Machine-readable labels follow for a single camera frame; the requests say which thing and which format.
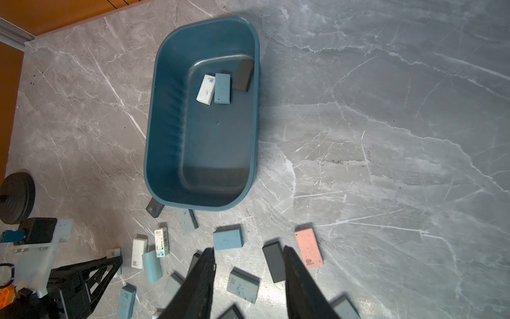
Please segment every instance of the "wooden wall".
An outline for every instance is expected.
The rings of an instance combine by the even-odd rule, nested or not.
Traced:
[[[139,0],[0,0],[0,17],[40,35]]]
[[[18,98],[23,51],[0,42],[0,183],[4,180],[14,111]]]

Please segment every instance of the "black eraser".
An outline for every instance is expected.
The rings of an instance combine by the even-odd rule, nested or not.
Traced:
[[[195,254],[193,255],[193,258],[191,258],[190,267],[189,267],[189,269],[188,269],[188,274],[186,275],[186,277],[190,275],[191,270],[193,269],[193,267],[195,267],[196,263],[197,263],[197,262],[198,262],[198,260],[200,259],[200,256],[201,256],[201,254],[199,254],[199,253],[195,253]]]
[[[161,211],[163,210],[164,207],[165,207],[165,205],[161,204],[160,202],[158,202],[154,198],[151,198],[150,202],[149,202],[149,205],[147,205],[147,208],[145,208],[145,210],[153,218],[157,218],[159,216],[159,214],[161,214]]]
[[[267,266],[273,278],[273,282],[280,282],[285,280],[285,263],[282,254],[280,242],[270,243],[262,247],[264,256],[266,256]]]
[[[250,87],[251,76],[253,74],[253,60],[245,59],[239,61],[236,74],[232,81],[232,89],[247,92]]]
[[[219,319],[244,319],[236,305],[227,310]]]

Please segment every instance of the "pink eraser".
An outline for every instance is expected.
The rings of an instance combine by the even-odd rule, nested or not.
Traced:
[[[311,228],[297,231],[297,244],[301,252],[301,258],[307,268],[315,268],[323,266],[322,257],[320,255],[317,241],[315,240],[314,230]]]

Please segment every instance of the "gray marble surface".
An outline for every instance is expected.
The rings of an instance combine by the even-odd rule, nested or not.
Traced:
[[[32,216],[73,218],[55,266],[153,240],[167,223],[164,277],[128,266],[91,318],[115,318],[120,288],[138,288],[134,318],[219,226],[245,246],[216,252],[212,317],[286,317],[262,245],[297,248],[313,223],[328,300],[362,318],[510,317],[510,2],[155,0],[37,37],[25,54],[8,173],[37,180]],[[184,237],[174,209],[152,219],[144,142],[157,49],[173,29],[241,14],[261,42],[257,179],[231,210],[197,211]],[[9,259],[6,246],[3,259]],[[252,305],[226,292],[233,267],[261,278]]]

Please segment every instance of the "teal plastic basin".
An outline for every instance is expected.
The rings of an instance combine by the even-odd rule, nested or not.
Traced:
[[[238,204],[256,175],[259,119],[259,37],[238,16],[174,30],[154,66],[145,145],[145,183],[160,203],[221,211]],[[206,105],[196,96],[205,74],[237,70],[254,60],[248,92],[230,104]]]

